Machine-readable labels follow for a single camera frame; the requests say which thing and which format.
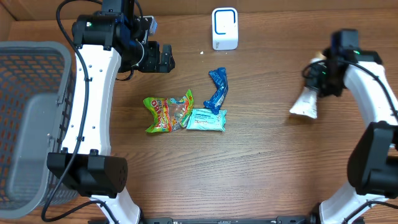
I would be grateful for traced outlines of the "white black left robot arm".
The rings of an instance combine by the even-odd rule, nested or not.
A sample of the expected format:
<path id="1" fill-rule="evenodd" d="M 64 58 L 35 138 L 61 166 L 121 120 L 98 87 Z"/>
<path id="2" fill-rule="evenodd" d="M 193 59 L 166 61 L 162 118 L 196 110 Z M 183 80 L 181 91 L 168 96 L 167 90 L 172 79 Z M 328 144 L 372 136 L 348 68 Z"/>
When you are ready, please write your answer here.
<path id="1" fill-rule="evenodd" d="M 172 49 L 150 41 L 157 23 L 137 1 L 103 0 L 101 9 L 81 15 L 65 37 L 75 52 L 72 113 L 59 152 L 47 156 L 49 171 L 99 206 L 106 223 L 144 223 L 126 188 L 128 166 L 111 155 L 109 120 L 117 74 L 168 73 Z"/>

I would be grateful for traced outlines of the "white tube gold cap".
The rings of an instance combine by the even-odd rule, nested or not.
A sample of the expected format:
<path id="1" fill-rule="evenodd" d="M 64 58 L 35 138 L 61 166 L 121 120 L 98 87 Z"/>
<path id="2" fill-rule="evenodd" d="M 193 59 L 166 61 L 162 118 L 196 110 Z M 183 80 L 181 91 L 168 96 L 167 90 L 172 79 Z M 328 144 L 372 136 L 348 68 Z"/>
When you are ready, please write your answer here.
<path id="1" fill-rule="evenodd" d="M 303 91 L 289 110 L 290 114 L 317 119 L 317 98 L 320 88 L 319 76 L 321 72 L 325 71 L 325 64 L 323 62 L 318 63 L 318 61 L 324 59 L 326 59 L 326 57 L 321 52 L 317 52 L 315 57 L 311 59 L 310 65 L 303 69 Z"/>

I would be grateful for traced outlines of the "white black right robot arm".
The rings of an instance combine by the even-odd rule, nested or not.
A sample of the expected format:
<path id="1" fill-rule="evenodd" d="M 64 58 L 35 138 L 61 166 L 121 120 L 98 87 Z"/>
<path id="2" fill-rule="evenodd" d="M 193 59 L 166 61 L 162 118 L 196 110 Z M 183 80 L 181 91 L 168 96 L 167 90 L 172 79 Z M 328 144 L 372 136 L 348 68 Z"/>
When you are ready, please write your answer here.
<path id="1" fill-rule="evenodd" d="M 305 88 L 314 97 L 341 96 L 349 90 L 366 127 L 348 159 L 347 182 L 313 209 L 307 223 L 363 223 L 376 205 L 396 209 L 397 98 L 379 54 L 359 46 L 359 32 L 341 29 L 331 44 L 303 70 Z"/>

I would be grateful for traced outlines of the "teal wet wipes pack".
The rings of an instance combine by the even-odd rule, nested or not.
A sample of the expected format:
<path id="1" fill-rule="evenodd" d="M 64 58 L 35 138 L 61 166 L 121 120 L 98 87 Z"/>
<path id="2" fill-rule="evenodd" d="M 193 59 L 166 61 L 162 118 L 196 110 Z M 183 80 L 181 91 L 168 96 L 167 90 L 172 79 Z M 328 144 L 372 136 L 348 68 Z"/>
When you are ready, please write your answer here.
<path id="1" fill-rule="evenodd" d="M 209 109 L 193 109 L 186 129 L 202 131 L 225 131 L 227 110 L 213 114 Z"/>

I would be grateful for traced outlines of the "blue snack wrapper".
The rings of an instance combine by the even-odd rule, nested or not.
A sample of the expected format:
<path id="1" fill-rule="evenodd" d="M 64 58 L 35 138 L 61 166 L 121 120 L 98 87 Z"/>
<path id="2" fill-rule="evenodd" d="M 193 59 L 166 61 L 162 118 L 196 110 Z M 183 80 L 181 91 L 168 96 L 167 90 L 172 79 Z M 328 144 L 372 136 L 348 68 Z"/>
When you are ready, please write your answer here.
<path id="1" fill-rule="evenodd" d="M 223 104 L 226 94 L 228 93 L 228 77 L 225 67 L 217 68 L 208 72 L 209 76 L 215 84 L 216 91 L 213 96 L 203 102 L 205 108 L 211 110 L 213 114 L 218 114 Z"/>

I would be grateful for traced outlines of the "colourful gummy candy bag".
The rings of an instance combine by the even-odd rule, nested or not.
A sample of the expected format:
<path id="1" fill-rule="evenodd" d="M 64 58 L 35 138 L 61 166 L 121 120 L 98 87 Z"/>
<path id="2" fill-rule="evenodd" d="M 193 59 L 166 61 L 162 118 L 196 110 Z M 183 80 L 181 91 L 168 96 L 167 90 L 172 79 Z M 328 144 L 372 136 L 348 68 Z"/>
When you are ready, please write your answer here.
<path id="1" fill-rule="evenodd" d="M 169 133 L 187 126 L 194 98 L 191 90 L 188 90 L 181 98 L 148 97 L 143 100 L 143 104 L 154 117 L 154 122 L 146 132 Z"/>

